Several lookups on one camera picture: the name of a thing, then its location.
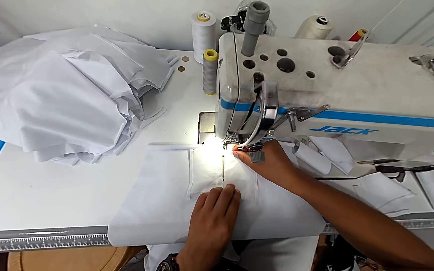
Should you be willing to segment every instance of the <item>white thread spool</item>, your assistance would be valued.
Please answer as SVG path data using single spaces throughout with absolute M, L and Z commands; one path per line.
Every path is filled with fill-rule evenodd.
M 324 16 L 314 15 L 302 23 L 294 38 L 325 40 L 333 28 L 334 25 Z
M 203 52 L 215 50 L 215 16 L 207 11 L 192 14 L 193 57 L 202 64 Z

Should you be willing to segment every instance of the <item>grey thread spool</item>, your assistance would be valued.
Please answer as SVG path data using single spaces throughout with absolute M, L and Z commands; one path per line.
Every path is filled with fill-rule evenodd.
M 203 52 L 202 59 L 203 92 L 212 96 L 217 92 L 217 52 L 207 49 Z

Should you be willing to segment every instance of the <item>hole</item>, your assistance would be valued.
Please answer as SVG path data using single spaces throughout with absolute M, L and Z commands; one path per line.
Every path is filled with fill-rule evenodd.
M 314 78 L 314 77 L 316 77 L 316 74 L 315 74 L 313 71 L 306 71 L 306 75 L 307 75 L 309 78 Z
M 264 80 L 264 75 L 260 72 L 254 72 L 254 92 L 259 94 L 262 90 L 262 81 Z
M 256 67 L 256 62 L 254 62 L 254 60 L 244 60 L 244 67 L 248 68 L 248 69 L 253 69 Z
M 255 3 L 253 4 L 253 6 L 254 6 L 257 10 L 266 10 L 266 8 L 267 8 L 266 3 L 264 3 L 264 2 L 260 2 L 260 1 L 255 2 Z
M 289 58 L 281 58 L 279 61 L 277 61 L 277 67 L 284 72 L 291 72 L 294 71 L 296 68 L 296 65 L 294 64 L 294 61 L 292 61 Z
M 254 72 L 254 84 L 261 83 L 264 80 L 264 75 L 260 72 Z
M 286 56 L 287 55 L 287 51 L 284 49 L 278 49 L 277 50 L 277 54 L 280 56 Z
M 322 25 L 327 25 L 328 24 L 328 19 L 326 19 L 326 17 L 324 16 L 319 16 L 317 17 L 317 23 L 322 24 Z
M 333 56 L 333 62 L 336 64 L 340 64 L 342 60 L 342 57 L 340 55 Z
M 339 46 L 331 46 L 328 48 L 328 53 L 330 53 L 332 56 L 344 56 L 345 52 L 344 49 L 342 49 Z

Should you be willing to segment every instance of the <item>left hand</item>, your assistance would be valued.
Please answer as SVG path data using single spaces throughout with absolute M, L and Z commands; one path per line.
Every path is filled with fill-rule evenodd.
M 190 217 L 189 237 L 176 261 L 181 271 L 206 271 L 216 264 L 232 237 L 241 201 L 233 184 L 199 196 Z

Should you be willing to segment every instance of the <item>yellow spool cap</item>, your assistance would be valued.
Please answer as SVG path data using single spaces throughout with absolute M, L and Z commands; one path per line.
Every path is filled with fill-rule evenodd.
M 358 30 L 358 35 L 359 35 L 360 37 L 362 37 L 362 36 L 364 36 L 364 35 L 366 34 L 366 32 L 367 32 L 366 29 L 359 29 L 359 30 Z
M 202 13 L 199 13 L 199 15 L 197 16 L 197 19 L 199 19 L 199 21 L 206 22 L 206 21 L 210 20 L 210 15 L 208 15 L 205 12 L 202 12 Z
M 214 49 L 207 49 L 203 52 L 203 58 L 207 61 L 217 61 L 218 55 L 217 51 Z

